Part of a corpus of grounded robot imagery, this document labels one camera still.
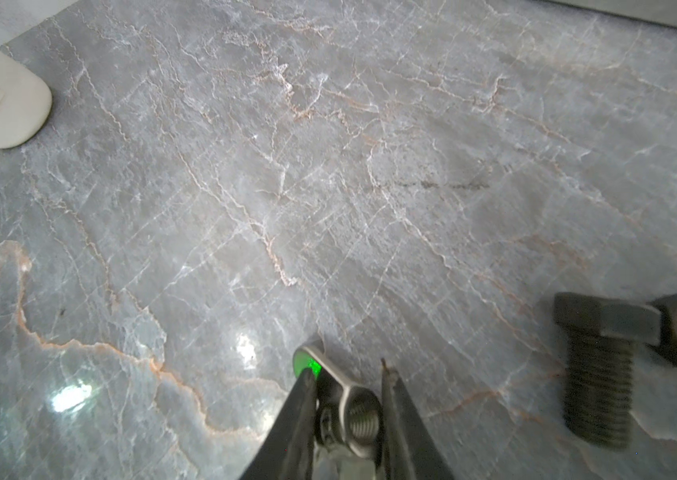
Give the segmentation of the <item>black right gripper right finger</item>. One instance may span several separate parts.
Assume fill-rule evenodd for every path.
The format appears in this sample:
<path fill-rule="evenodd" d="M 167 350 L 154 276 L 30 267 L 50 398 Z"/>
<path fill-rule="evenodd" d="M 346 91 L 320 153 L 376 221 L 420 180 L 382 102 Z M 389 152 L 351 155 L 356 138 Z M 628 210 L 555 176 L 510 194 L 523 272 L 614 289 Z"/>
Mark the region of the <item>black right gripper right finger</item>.
<path fill-rule="evenodd" d="M 382 360 L 383 464 L 387 479 L 455 479 L 401 374 Z"/>

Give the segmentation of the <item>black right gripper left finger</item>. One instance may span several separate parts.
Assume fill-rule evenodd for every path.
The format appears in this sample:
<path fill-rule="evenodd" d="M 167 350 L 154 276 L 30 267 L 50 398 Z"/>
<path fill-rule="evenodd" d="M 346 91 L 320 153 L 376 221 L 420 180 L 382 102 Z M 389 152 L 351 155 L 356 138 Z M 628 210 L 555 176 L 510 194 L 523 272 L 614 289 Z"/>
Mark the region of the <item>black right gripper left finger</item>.
<path fill-rule="evenodd" d="M 312 478 L 317 393 L 314 372 L 302 370 L 270 433 L 240 479 Z"/>

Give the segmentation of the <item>silver wing nut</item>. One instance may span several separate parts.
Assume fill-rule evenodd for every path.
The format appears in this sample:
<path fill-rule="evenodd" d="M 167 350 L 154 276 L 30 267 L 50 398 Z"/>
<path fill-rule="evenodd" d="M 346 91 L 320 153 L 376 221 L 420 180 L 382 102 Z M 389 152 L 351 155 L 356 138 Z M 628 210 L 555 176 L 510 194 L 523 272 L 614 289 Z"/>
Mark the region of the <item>silver wing nut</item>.
<path fill-rule="evenodd" d="M 302 344 L 292 367 L 316 377 L 314 478 L 375 479 L 383 457 L 378 396 L 330 360 L 320 339 Z"/>

